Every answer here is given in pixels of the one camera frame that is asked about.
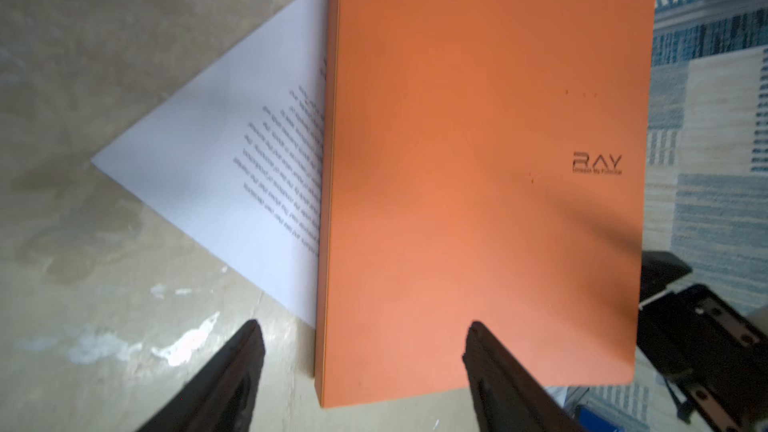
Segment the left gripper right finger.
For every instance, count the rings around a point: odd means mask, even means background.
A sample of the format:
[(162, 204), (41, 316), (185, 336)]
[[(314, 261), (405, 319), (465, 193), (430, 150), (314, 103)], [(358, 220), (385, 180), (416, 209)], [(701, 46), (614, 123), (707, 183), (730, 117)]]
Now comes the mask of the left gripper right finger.
[(480, 431), (582, 429), (483, 323), (468, 329), (462, 360)]

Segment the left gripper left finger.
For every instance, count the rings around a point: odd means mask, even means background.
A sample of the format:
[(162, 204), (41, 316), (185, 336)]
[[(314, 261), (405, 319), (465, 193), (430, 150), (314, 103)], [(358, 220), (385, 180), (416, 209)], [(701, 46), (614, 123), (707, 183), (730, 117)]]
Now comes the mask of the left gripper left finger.
[(247, 431), (266, 355), (257, 320), (246, 321), (142, 431)]

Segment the printed paper sheet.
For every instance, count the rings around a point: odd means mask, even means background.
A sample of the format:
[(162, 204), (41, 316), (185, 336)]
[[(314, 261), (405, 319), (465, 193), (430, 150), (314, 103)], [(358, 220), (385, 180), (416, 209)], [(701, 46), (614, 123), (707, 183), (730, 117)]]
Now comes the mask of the printed paper sheet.
[(94, 165), (316, 321), (328, 0), (294, 0)]

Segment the orange folder black inside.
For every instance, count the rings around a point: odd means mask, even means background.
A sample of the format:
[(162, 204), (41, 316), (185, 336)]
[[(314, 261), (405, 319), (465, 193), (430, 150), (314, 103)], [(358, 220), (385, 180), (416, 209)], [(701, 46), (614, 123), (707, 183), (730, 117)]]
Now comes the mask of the orange folder black inside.
[(315, 387), (467, 385), (484, 323), (544, 386), (635, 369), (654, 0), (329, 0)]

